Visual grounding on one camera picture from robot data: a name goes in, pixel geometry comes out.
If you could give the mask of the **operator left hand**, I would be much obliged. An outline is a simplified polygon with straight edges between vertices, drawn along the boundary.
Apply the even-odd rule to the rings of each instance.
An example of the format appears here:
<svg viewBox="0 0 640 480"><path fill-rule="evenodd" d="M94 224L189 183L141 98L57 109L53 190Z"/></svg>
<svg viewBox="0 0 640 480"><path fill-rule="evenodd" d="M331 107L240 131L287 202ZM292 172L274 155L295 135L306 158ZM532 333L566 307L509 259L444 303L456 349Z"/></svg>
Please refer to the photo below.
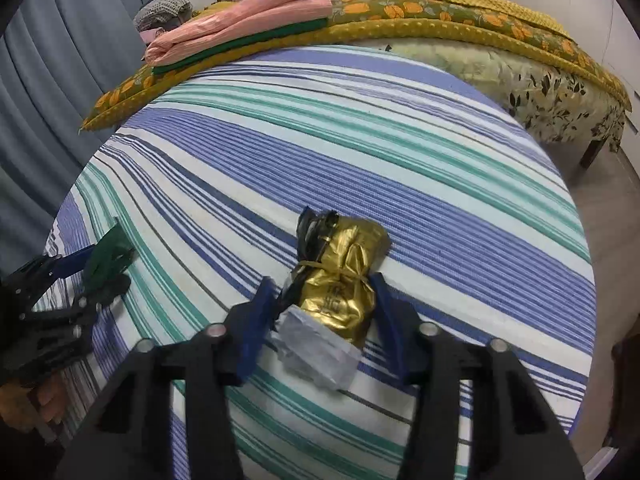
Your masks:
<svg viewBox="0 0 640 480"><path fill-rule="evenodd" d="M40 420L47 424L62 422L67 404L68 396L61 373L32 388L19 382L7 382L1 387L2 422L25 434L35 429Z"/></svg>

